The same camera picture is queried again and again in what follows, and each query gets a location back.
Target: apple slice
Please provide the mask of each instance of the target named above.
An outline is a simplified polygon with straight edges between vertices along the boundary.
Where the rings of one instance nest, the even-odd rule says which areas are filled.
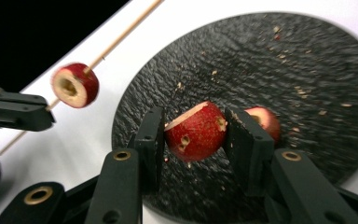
[[[57,70],[51,78],[54,94],[67,105],[82,108],[97,97],[100,87],[94,72],[83,63],[70,63]]]
[[[245,109],[245,111],[274,139],[275,144],[279,142],[281,137],[281,125],[271,110],[263,106],[255,106]]]
[[[201,161],[217,151],[226,137],[227,122],[220,109],[205,101],[187,110],[164,130],[169,150],[185,162]]]

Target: white surface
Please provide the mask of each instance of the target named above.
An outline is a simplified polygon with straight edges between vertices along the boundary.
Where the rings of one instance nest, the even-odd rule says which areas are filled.
[[[92,35],[53,64],[24,93],[55,99],[49,79],[66,63],[90,64],[150,4],[133,0]],[[48,130],[27,133],[0,157],[0,214],[23,189],[42,181],[56,181],[71,189],[96,176],[111,150],[111,128],[119,100],[138,71],[178,37],[205,24],[254,12],[292,12],[334,23],[358,38],[357,1],[183,1],[166,0],[95,69],[101,89],[84,109],[58,104],[57,121]],[[18,133],[0,129],[0,150]],[[358,194],[358,174],[344,184]],[[144,223],[173,223],[144,208]]]

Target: black cutting board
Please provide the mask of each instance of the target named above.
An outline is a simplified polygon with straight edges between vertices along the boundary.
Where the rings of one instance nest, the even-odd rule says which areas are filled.
[[[358,168],[358,40],[334,24],[260,13],[178,38],[124,92],[112,145],[126,146],[153,106],[172,120],[205,100],[222,110],[268,107],[282,125],[280,147],[306,152],[335,185]],[[167,148],[164,156],[160,192],[144,197],[151,209],[181,222],[267,221],[262,199],[243,195],[222,148],[191,168]]]

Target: apple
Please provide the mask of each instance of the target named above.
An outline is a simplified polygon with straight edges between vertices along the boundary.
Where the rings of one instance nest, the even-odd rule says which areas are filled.
[[[212,102],[202,102],[164,129],[168,149],[182,161],[201,161],[217,151],[226,138],[227,122]]]
[[[276,145],[281,137],[281,124],[276,115],[263,106],[255,106],[245,111],[274,139]]]
[[[100,84],[85,64],[70,63],[53,74],[51,86],[61,101],[71,107],[82,108],[95,100]]]

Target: wooden stick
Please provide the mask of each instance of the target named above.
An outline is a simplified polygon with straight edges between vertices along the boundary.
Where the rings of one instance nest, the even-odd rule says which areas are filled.
[[[84,73],[87,74],[93,68],[95,68],[111,51],[114,49],[135,27],[141,23],[141,21],[146,18],[150,12],[152,12],[162,0],[156,0],[150,5],[118,38],[116,38],[101,54],[97,57],[85,70]],[[46,107],[47,111],[51,111],[58,103],[60,99],[56,98],[49,106]],[[1,151],[0,156],[2,156],[11,146],[13,146],[17,141],[19,141],[27,132],[21,131],[13,140],[11,140]]]

